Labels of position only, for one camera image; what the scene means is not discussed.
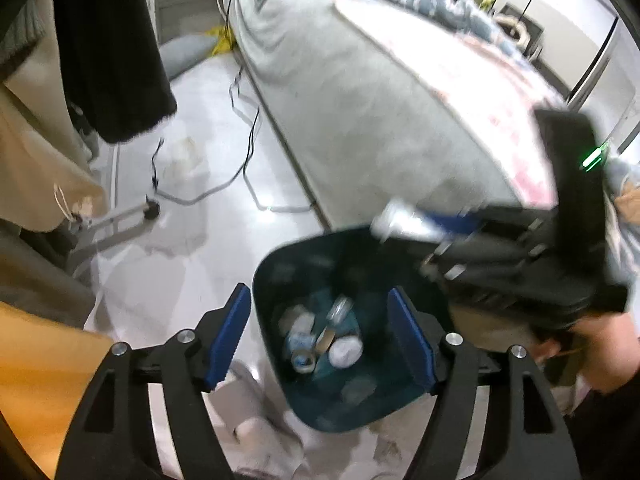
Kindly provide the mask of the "person's right hand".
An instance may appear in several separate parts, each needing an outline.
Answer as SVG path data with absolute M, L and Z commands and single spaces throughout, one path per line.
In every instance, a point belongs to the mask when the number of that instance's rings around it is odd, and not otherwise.
M 572 332 L 584 341 L 580 372 L 591 389 L 612 393 L 638 373 L 639 338 L 631 313 L 586 315 Z

